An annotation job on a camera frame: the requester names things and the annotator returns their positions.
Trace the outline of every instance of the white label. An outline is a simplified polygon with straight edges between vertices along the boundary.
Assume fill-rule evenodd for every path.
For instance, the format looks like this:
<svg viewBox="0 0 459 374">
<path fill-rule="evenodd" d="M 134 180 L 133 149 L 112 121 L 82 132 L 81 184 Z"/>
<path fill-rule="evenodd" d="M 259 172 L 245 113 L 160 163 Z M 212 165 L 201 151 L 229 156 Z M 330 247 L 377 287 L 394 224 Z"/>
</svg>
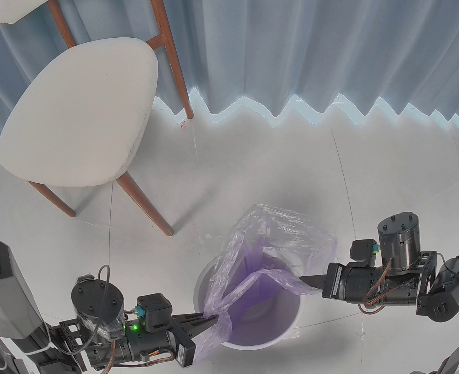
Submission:
<svg viewBox="0 0 459 374">
<path fill-rule="evenodd" d="M 333 295 L 337 295 L 338 291 L 338 284 L 340 283 L 340 275 L 342 274 L 342 267 L 338 267 L 337 269 L 337 277 L 335 279 L 335 285 L 333 286 Z"/>
<path fill-rule="evenodd" d="M 186 348 L 179 344 L 179 348 L 177 350 L 177 362 L 182 366 L 184 364 L 184 353 L 186 351 Z"/>
</svg>

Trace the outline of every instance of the translucent plastic bag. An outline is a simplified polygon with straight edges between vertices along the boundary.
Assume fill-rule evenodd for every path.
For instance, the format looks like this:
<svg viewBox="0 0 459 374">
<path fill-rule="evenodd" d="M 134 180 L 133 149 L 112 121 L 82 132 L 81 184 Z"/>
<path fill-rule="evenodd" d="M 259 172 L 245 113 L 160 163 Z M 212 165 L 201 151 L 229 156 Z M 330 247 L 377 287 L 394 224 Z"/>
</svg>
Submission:
<svg viewBox="0 0 459 374">
<path fill-rule="evenodd" d="M 232 228 L 214 266 L 203 311 L 205 317 L 218 314 L 219 321 L 194 338 L 195 362 L 229 340 L 249 307 L 282 288 L 296 295 L 320 292 L 299 277 L 325 274 L 336 252 L 337 240 L 324 222 L 291 210 L 252 206 Z"/>
</svg>

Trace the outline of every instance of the curtain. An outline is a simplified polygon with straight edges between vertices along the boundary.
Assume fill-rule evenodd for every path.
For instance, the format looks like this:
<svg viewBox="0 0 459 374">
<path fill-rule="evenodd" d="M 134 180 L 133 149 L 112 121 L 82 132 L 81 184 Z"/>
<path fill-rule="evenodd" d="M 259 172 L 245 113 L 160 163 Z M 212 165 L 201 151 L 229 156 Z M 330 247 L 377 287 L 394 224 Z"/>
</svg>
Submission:
<svg viewBox="0 0 459 374">
<path fill-rule="evenodd" d="M 149 0 L 58 0 L 77 43 L 158 33 Z M 164 0 L 188 91 L 217 114 L 240 96 L 277 116 L 292 95 L 324 112 L 341 93 L 459 116 L 459 0 Z M 0 132 L 65 49 L 46 4 L 0 24 Z M 163 48 L 157 96 L 182 109 Z"/>
</svg>

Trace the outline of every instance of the floor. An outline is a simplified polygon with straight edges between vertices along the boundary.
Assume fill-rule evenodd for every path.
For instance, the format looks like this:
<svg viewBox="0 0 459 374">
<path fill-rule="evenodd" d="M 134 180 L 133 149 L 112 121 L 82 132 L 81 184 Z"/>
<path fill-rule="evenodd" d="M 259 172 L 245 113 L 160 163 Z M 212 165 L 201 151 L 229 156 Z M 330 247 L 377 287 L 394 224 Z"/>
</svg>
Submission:
<svg viewBox="0 0 459 374">
<path fill-rule="evenodd" d="M 194 285 L 218 254 L 218 237 L 254 203 L 326 221 L 344 264 L 354 239 L 376 239 L 382 219 L 408 210 L 420 217 L 422 248 L 459 254 L 456 118 L 447 123 L 411 107 L 397 116 L 381 102 L 354 120 L 351 104 L 339 98 L 316 125 L 301 115 L 301 101 L 272 126 L 243 105 L 213 123 L 194 100 L 195 118 L 182 125 L 155 104 L 130 167 L 173 225 L 173 237 L 165 237 L 116 183 L 55 188 L 76 209 L 71 219 L 0 166 L 0 240 L 12 247 L 50 324 L 74 316 L 70 290 L 77 276 L 96 274 L 104 263 L 126 308 L 136 296 L 161 292 L 175 314 L 193 312 Z M 442 324 L 417 317 L 414 307 L 364 316 L 355 305 L 319 296 L 307 299 L 297 327 L 294 337 L 265 350 L 221 346 L 189 372 L 429 372 L 459 345 L 459 314 Z M 182 372 L 175 362 L 146 370 Z"/>
</svg>

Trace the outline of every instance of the white chair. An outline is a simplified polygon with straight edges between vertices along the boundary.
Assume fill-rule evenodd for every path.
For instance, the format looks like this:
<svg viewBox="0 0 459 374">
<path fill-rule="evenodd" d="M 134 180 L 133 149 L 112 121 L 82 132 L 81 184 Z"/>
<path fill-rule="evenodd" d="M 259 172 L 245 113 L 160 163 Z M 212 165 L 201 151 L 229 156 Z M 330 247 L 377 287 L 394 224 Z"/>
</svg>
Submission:
<svg viewBox="0 0 459 374">
<path fill-rule="evenodd" d="M 0 22 L 14 23 L 46 1 L 0 0 Z M 158 36 L 147 42 L 118 37 L 81 45 L 75 45 L 57 0 L 48 2 L 69 49 L 39 73 L 15 105 L 2 129 L 0 163 L 70 217 L 75 211 L 46 185 L 84 187 L 116 180 L 170 236 L 173 229 L 127 172 L 157 88 L 154 48 L 165 45 L 187 116 L 193 117 L 164 4 L 151 2 Z"/>
</svg>

